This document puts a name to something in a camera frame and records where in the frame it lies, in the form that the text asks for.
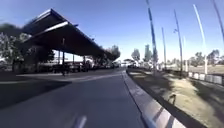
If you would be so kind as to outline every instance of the grass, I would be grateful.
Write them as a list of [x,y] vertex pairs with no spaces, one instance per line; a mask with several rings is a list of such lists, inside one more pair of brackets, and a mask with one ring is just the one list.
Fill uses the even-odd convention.
[[142,89],[186,126],[200,127],[196,126],[198,121],[209,128],[224,126],[223,87],[179,79],[170,74],[153,76],[138,69],[128,69],[127,72]]

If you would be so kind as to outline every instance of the pole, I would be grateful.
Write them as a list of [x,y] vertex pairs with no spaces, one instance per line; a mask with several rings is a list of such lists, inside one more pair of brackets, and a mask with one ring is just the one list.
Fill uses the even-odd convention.
[[182,75],[182,72],[183,72],[182,43],[181,43],[181,35],[180,35],[179,23],[178,23],[177,14],[176,14],[175,9],[174,9],[174,16],[175,16],[175,20],[176,20],[177,32],[178,32],[178,37],[179,37],[179,47],[180,47],[180,75]]
[[155,31],[154,31],[154,25],[153,25],[153,19],[152,19],[152,13],[149,5],[149,1],[146,0],[146,3],[148,5],[148,14],[149,14],[149,20],[151,25],[151,34],[152,34],[152,45],[153,45],[153,71],[154,74],[156,73],[156,65],[158,61],[158,55],[157,55],[157,49],[156,49],[156,38],[155,38]]
[[219,13],[219,10],[217,8],[215,0],[212,0],[212,3],[213,3],[213,6],[215,8],[215,12],[216,12],[216,14],[218,16],[219,25],[220,25],[221,32],[222,32],[222,40],[223,40],[223,43],[224,43],[224,29],[223,29],[222,19],[221,19],[221,16],[220,16],[220,13]]
[[74,54],[72,54],[73,55],[73,57],[72,57],[72,64],[74,64],[74,62],[75,62],[75,55]]
[[186,52],[186,38],[185,38],[185,36],[183,36],[183,47],[184,47],[184,49],[185,49],[185,51],[184,51],[184,55],[185,55],[185,72],[188,72],[188,59],[187,59],[187,52]]
[[58,65],[60,64],[60,50],[58,50]]
[[164,68],[166,70],[166,42],[163,27],[162,27],[162,35],[163,35],[163,47],[164,47]]
[[207,69],[207,55],[206,55],[206,44],[205,44],[204,30],[203,30],[203,27],[202,27],[202,24],[201,24],[201,19],[200,19],[197,7],[196,7],[195,4],[193,4],[193,7],[194,7],[195,14],[197,16],[198,24],[199,24],[200,31],[201,31],[201,37],[202,37],[202,41],[203,41],[204,55],[205,55],[205,58],[204,58],[204,60],[205,60],[205,74],[207,74],[208,73],[208,69]]
[[65,76],[65,52],[64,52],[64,45],[65,45],[65,39],[63,38],[62,40],[62,46],[63,46],[63,51],[62,51],[62,75]]

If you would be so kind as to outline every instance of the light pole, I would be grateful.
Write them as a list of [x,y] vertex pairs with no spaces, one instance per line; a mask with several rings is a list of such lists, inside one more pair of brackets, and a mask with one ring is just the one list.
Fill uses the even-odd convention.
[[148,14],[149,14],[149,20],[151,25],[151,34],[152,34],[152,46],[153,46],[153,71],[156,73],[156,65],[158,61],[158,55],[157,55],[157,49],[156,49],[156,37],[155,37],[155,31],[154,31],[154,25],[153,25],[153,19],[152,19],[152,13],[149,5],[149,1],[146,0],[147,6],[148,6]]
[[166,42],[163,27],[162,27],[162,35],[163,35],[163,47],[164,47],[164,68],[166,70]]
[[215,0],[211,0],[211,1],[213,3],[214,8],[215,8],[215,12],[216,12],[216,14],[218,16],[219,25],[220,25],[221,32],[222,32],[222,40],[223,40],[223,43],[224,43],[224,30],[223,30],[223,25],[222,25],[222,19],[221,19],[221,16],[220,16],[220,13],[219,13],[219,10],[217,8]]
[[193,4],[193,7],[194,7],[195,14],[197,16],[198,24],[199,24],[200,31],[201,31],[201,37],[202,37],[202,41],[203,41],[204,55],[205,55],[205,58],[204,58],[204,60],[205,60],[205,74],[207,74],[208,73],[208,69],[207,69],[207,55],[206,55],[206,43],[205,43],[204,30],[203,30],[203,27],[202,27],[202,24],[201,24],[201,19],[200,19],[200,16],[198,14],[197,7],[196,7],[195,4]]
[[179,37],[179,47],[180,47],[180,76],[182,76],[182,72],[183,72],[182,42],[181,42],[179,22],[178,22],[178,19],[177,19],[177,14],[176,14],[175,9],[174,9],[174,16],[175,16],[175,20],[176,20],[177,32],[178,32],[178,37]]
[[183,47],[184,47],[184,59],[185,59],[185,72],[188,72],[188,59],[187,59],[187,52],[186,52],[186,39],[185,36],[183,36]]

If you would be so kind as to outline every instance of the dry grass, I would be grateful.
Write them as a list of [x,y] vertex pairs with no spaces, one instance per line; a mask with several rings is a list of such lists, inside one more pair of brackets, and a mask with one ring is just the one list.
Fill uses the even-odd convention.
[[195,118],[206,127],[224,127],[224,88],[205,82],[179,79],[170,74],[156,77],[139,70],[129,70],[132,79],[150,94],[152,90],[166,101]]

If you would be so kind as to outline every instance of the flagpole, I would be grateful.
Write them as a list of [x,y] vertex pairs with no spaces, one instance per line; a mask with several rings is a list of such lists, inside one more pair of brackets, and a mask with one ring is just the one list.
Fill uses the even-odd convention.
[[175,20],[176,20],[177,32],[178,32],[178,37],[179,37],[179,47],[180,47],[180,76],[182,76],[182,72],[183,72],[182,42],[181,42],[179,22],[178,22],[178,19],[177,19],[177,14],[176,14],[176,10],[175,9],[174,9],[174,16],[175,16]]
[[223,40],[223,43],[224,43],[224,29],[223,29],[222,19],[221,19],[221,16],[220,16],[220,13],[219,13],[219,10],[217,8],[215,0],[211,0],[211,1],[213,3],[214,8],[215,8],[215,12],[216,12],[216,14],[218,16],[219,25],[220,25],[221,32],[222,32],[222,40]]
[[148,14],[149,14],[149,20],[151,25],[151,34],[152,34],[152,45],[153,45],[153,71],[156,72],[156,65],[158,61],[158,55],[157,55],[157,49],[156,49],[156,38],[155,38],[155,31],[154,31],[154,25],[153,25],[153,19],[152,19],[152,13],[149,5],[149,1],[146,0],[146,3],[148,5]]
[[163,35],[163,47],[164,47],[164,68],[166,70],[166,42],[163,27],[162,27],[162,35]]
[[198,24],[199,24],[199,27],[200,27],[200,31],[201,31],[201,37],[202,37],[202,41],[203,41],[203,47],[204,47],[204,55],[205,55],[205,74],[208,73],[208,68],[207,68],[207,53],[206,53],[206,43],[205,43],[205,35],[204,35],[204,30],[203,30],[203,27],[202,27],[202,24],[201,24],[201,19],[200,19],[200,16],[199,16],[199,13],[198,13],[198,10],[197,10],[197,7],[195,4],[193,4],[193,7],[194,7],[194,11],[195,11],[195,14],[197,16],[197,19],[198,19]]

